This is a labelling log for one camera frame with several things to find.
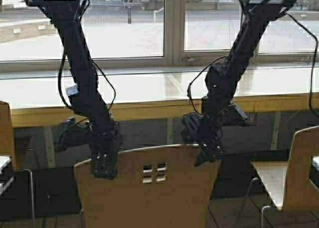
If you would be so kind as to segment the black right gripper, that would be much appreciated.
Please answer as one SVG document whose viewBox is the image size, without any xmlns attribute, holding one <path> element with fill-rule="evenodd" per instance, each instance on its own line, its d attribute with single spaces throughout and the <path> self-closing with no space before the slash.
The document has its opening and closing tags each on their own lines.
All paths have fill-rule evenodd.
<svg viewBox="0 0 319 228">
<path fill-rule="evenodd" d="M 205 162 L 213 163 L 224 155 L 219 128 L 210 123 L 207 116 L 191 112 L 182 116 L 183 129 L 181 136 L 185 144 L 197 144 L 200 151 L 195 160 L 195 166 Z"/>
</svg>

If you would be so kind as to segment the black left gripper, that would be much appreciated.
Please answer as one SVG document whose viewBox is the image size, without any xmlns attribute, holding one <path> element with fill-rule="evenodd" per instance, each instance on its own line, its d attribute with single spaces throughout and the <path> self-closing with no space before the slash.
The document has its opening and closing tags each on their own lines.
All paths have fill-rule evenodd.
<svg viewBox="0 0 319 228">
<path fill-rule="evenodd" d="M 91 148 L 92 174 L 96 178 L 114 180 L 122 134 L 120 124 L 111 122 L 102 128 L 89 123 L 89 146 Z"/>
</svg>

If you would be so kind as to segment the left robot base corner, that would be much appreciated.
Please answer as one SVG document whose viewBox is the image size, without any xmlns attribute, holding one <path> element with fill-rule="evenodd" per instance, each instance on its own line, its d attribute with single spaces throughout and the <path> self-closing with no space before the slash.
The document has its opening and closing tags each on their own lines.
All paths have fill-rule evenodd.
<svg viewBox="0 0 319 228">
<path fill-rule="evenodd" d="M 14 180 L 12 160 L 9 156 L 0 157 L 0 194 L 2 195 Z"/>
</svg>

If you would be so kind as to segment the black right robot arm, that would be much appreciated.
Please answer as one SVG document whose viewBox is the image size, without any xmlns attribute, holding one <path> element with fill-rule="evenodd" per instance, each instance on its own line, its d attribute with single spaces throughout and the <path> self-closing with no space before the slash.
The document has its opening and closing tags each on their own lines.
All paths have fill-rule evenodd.
<svg viewBox="0 0 319 228">
<path fill-rule="evenodd" d="M 232 100 L 255 49 L 267 26 L 294 6 L 297 0 L 238 0 L 244 21 L 228 55 L 207 65 L 207 95 L 201 112 L 182 117 L 181 132 L 185 143 L 195 143 L 200 151 L 194 165 L 213 163 L 224 155 L 221 143 L 224 126 L 246 126 L 248 117 Z"/>
</svg>

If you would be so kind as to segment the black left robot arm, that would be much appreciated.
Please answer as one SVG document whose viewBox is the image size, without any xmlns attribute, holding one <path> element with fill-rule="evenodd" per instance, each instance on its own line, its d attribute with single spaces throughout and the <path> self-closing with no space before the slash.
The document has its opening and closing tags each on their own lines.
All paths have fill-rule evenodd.
<svg viewBox="0 0 319 228">
<path fill-rule="evenodd" d="M 117 175 L 117 158 L 121 145 L 120 125 L 110 114 L 98 90 L 98 65 L 88 49 L 81 20 L 90 0 L 24 0 L 35 6 L 57 29 L 63 45 L 63 60 L 68 61 L 74 85 L 66 88 L 70 108 L 87 121 L 74 118 L 62 122 L 56 150 L 82 144 L 91 149 L 91 173 L 96 178 L 113 180 Z"/>
</svg>

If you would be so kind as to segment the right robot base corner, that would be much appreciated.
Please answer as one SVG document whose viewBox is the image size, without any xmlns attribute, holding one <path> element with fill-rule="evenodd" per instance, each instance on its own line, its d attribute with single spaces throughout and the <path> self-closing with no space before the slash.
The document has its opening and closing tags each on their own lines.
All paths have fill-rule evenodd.
<svg viewBox="0 0 319 228">
<path fill-rule="evenodd" d="M 311 160 L 310 181 L 318 189 L 319 188 L 319 157 L 314 156 Z"/>
</svg>

